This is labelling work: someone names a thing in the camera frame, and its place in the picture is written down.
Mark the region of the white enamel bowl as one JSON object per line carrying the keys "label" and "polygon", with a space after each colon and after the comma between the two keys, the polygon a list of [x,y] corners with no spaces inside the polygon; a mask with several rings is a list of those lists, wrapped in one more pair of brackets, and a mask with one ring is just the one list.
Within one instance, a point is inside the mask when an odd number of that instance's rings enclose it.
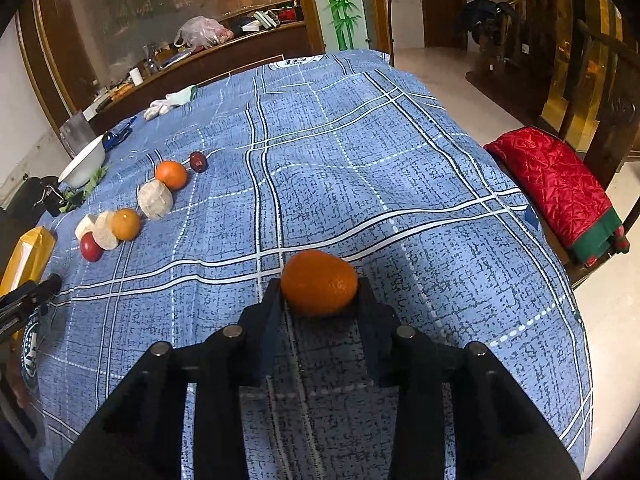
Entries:
{"label": "white enamel bowl", "polygon": [[103,166],[105,159],[103,134],[101,134],[72,159],[58,177],[58,183],[66,184],[70,188],[82,188],[90,181],[96,170]]}

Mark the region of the beige foam cylinder middle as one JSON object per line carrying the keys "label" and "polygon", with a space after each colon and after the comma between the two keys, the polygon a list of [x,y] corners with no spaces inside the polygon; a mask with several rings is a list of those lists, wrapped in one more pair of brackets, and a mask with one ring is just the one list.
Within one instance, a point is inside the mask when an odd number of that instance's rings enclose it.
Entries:
{"label": "beige foam cylinder middle", "polygon": [[111,210],[102,211],[94,222],[92,236],[96,244],[103,250],[113,250],[119,244],[119,240],[112,230],[114,214],[114,211]]}

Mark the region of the pink plastic bag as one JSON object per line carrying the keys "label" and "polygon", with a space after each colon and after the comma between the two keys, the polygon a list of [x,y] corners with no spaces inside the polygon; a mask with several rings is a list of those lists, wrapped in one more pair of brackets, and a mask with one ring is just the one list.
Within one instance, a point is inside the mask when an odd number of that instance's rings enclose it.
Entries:
{"label": "pink plastic bag", "polygon": [[233,32],[214,18],[196,16],[190,18],[178,29],[174,45],[208,49],[224,44],[233,37]]}

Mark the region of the wooden sideboard counter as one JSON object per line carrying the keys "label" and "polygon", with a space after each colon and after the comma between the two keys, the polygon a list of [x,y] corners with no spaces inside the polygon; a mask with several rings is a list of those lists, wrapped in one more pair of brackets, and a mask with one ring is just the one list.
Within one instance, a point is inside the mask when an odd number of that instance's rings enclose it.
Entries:
{"label": "wooden sideboard counter", "polygon": [[259,62],[275,58],[299,58],[324,52],[322,42],[310,39],[304,21],[281,25],[278,28],[255,32],[227,41],[221,46],[201,50],[148,78],[140,86],[108,104],[89,124],[98,136],[111,130],[123,119],[137,114],[149,104],[190,84],[206,84],[257,66]]}

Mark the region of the red quilted cushion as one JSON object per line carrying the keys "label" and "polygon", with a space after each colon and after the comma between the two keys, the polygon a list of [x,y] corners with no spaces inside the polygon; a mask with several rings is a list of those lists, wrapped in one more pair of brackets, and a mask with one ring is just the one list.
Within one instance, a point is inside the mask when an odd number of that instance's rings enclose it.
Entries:
{"label": "red quilted cushion", "polygon": [[629,252],[608,194],[567,143],[524,127],[503,133],[485,150],[506,167],[574,261],[593,266],[609,250]]}

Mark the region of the orange tangerine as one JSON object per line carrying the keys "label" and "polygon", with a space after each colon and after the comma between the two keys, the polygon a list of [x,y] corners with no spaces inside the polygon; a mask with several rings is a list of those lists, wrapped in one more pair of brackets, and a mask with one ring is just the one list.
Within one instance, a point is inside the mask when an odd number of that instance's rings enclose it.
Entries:
{"label": "orange tangerine", "polygon": [[285,263],[280,286],[293,312],[307,318],[325,318],[339,314],[352,302],[358,275],[343,259],[309,249]]}

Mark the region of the orange fruit at back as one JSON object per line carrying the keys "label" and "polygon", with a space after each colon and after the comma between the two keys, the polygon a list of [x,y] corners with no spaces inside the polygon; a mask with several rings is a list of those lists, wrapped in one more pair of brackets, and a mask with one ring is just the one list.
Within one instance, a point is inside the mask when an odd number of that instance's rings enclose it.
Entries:
{"label": "orange fruit at back", "polygon": [[180,162],[163,160],[155,168],[155,179],[163,183],[171,192],[184,188],[189,181],[189,175]]}

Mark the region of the yellow taped foam tray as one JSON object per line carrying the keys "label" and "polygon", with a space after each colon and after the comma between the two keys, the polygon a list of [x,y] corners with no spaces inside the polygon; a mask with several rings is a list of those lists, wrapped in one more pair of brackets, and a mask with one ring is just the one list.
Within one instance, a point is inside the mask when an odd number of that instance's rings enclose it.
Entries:
{"label": "yellow taped foam tray", "polygon": [[27,231],[17,241],[2,275],[1,297],[27,281],[41,283],[44,268],[55,245],[54,236],[43,226]]}

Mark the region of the dark red date fruit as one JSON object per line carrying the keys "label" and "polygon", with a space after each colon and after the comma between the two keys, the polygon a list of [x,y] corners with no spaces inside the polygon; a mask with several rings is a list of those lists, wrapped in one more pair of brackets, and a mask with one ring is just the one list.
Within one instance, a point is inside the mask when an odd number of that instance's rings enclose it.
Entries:
{"label": "dark red date fruit", "polygon": [[206,156],[201,152],[193,152],[189,158],[190,167],[193,171],[201,174],[208,168],[208,161]]}

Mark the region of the green leafy vegetable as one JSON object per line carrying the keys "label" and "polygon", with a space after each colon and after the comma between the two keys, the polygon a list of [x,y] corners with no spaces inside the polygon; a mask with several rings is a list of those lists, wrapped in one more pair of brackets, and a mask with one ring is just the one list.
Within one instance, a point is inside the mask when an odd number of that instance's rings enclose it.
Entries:
{"label": "green leafy vegetable", "polygon": [[70,212],[79,208],[96,187],[101,183],[107,174],[107,166],[102,166],[97,169],[89,181],[82,188],[68,188],[62,192],[62,200],[60,205],[61,212]]}

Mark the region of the orange fruit near cylinders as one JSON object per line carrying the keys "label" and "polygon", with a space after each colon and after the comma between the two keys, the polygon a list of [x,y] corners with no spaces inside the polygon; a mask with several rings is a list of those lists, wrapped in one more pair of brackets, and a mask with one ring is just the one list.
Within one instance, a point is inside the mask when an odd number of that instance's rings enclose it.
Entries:
{"label": "orange fruit near cylinders", "polygon": [[111,220],[111,230],[118,240],[131,242],[141,230],[141,219],[139,215],[130,208],[122,208],[113,214]]}

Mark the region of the blue plaid tablecloth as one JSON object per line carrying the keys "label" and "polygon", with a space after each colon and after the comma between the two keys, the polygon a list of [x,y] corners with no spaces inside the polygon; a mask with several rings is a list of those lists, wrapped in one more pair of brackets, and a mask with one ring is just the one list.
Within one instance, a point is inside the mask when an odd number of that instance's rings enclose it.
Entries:
{"label": "blue plaid tablecloth", "polygon": [[[207,158],[201,174],[193,152]],[[138,191],[163,160],[189,181],[150,220]],[[431,338],[486,344],[584,466],[591,367],[562,264],[525,195],[382,54],[296,58],[216,81],[138,119],[106,166],[81,207],[41,220],[62,278],[27,369],[47,476],[153,342],[203,341],[308,249],[349,262]],[[82,258],[80,220],[122,208],[139,215],[138,236]]]}

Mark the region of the red tomato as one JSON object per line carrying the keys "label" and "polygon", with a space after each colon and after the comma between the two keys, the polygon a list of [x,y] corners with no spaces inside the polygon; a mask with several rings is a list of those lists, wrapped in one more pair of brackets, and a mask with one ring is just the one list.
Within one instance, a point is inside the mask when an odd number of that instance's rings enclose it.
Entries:
{"label": "red tomato", "polygon": [[104,249],[94,239],[93,232],[87,232],[81,237],[79,250],[82,258],[89,262],[99,261],[104,253]]}

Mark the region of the white work gloves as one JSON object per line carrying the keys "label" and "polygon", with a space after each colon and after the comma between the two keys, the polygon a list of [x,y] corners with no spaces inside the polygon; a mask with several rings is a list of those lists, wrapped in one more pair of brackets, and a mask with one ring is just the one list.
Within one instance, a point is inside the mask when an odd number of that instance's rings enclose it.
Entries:
{"label": "white work gloves", "polygon": [[149,122],[158,116],[165,115],[174,108],[191,102],[197,94],[198,86],[196,84],[191,84],[177,92],[167,93],[163,99],[154,100],[150,103],[143,112],[143,118]]}

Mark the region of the beige foam piece right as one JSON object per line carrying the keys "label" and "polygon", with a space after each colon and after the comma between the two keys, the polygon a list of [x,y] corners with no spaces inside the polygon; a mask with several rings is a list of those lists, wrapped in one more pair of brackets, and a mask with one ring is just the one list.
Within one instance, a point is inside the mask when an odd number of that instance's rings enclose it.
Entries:
{"label": "beige foam piece right", "polygon": [[139,188],[138,205],[146,218],[160,220],[171,211],[174,200],[169,188],[163,182],[152,180]]}

